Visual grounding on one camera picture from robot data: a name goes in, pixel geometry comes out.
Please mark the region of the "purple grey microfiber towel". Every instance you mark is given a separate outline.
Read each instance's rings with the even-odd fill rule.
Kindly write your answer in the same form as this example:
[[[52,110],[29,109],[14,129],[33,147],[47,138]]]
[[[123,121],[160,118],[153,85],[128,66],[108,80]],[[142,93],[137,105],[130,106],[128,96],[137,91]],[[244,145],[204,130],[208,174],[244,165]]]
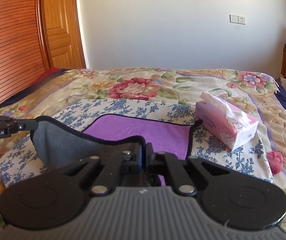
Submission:
[[[146,145],[149,141],[146,141],[145,137],[138,134],[131,134],[126,135],[123,139],[119,140],[106,140],[101,137],[94,137],[87,132],[76,131],[48,116],[38,117],[36,121],[38,123],[38,128],[31,133],[33,146],[41,161],[49,168],[51,174],[56,177],[63,177],[66,180],[71,179],[71,177],[65,174],[65,171],[70,169],[71,166],[79,164],[81,161],[84,161],[91,156],[107,160],[113,153],[131,150],[135,143],[139,143],[143,149],[143,170],[136,176],[124,176],[121,185],[165,185],[164,177],[146,174]],[[191,155],[192,134],[198,126],[200,126],[200,121],[195,121],[191,128],[188,129],[187,156],[185,159],[180,160],[186,160]],[[154,150],[155,152],[167,152],[164,150],[166,147],[165,142],[162,141],[162,136],[167,131],[167,128],[162,129],[152,137],[162,148],[160,151]]]

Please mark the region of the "blue floral white cloth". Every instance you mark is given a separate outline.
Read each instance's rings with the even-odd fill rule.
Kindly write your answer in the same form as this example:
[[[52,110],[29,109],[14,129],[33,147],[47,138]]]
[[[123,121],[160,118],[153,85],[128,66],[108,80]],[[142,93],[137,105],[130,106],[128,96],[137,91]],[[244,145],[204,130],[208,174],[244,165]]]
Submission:
[[[156,151],[162,148],[152,137],[166,128],[168,131],[162,136],[166,146],[164,150],[185,159],[188,129],[195,120],[195,107],[144,100],[83,99],[50,116],[76,131],[106,140],[119,140],[126,135],[138,134],[151,142]],[[273,181],[259,132],[234,151],[226,148],[203,126],[195,128],[191,142],[191,155],[249,176]],[[28,135],[0,159],[0,177],[5,186],[46,171],[48,168],[39,159]]]

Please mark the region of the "pink tissue pack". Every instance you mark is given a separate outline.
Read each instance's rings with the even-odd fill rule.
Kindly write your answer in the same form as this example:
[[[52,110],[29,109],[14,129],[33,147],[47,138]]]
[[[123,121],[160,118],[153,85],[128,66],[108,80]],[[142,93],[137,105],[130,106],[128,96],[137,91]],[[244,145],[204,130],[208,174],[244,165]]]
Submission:
[[[195,118],[230,150],[255,137],[259,121],[220,97],[202,92],[195,104]]]

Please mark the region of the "floral bed blanket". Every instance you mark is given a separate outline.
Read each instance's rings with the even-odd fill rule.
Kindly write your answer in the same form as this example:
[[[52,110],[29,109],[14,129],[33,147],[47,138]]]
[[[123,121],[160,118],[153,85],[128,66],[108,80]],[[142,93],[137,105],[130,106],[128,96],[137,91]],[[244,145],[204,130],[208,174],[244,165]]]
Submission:
[[[264,73],[146,67],[59,70],[2,102],[0,115],[50,116],[83,99],[144,100],[195,107],[205,91],[259,121],[258,131],[272,172],[272,183],[286,193],[286,109],[276,98],[277,81]],[[286,232],[286,217],[282,229]]]

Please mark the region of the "wooden door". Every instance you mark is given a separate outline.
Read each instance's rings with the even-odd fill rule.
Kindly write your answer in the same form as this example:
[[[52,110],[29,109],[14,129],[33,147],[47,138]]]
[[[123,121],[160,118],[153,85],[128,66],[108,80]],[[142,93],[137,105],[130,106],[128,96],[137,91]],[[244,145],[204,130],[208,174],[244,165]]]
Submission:
[[[41,0],[41,12],[50,66],[85,68],[77,0]]]

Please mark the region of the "white wall switch socket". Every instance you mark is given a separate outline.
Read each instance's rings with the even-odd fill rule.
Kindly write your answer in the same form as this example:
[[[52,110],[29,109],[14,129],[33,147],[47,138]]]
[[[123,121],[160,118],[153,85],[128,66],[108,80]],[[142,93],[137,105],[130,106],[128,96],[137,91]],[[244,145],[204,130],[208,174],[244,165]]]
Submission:
[[[230,23],[234,24],[246,24],[246,17],[245,16],[239,16],[239,15],[229,15]]]

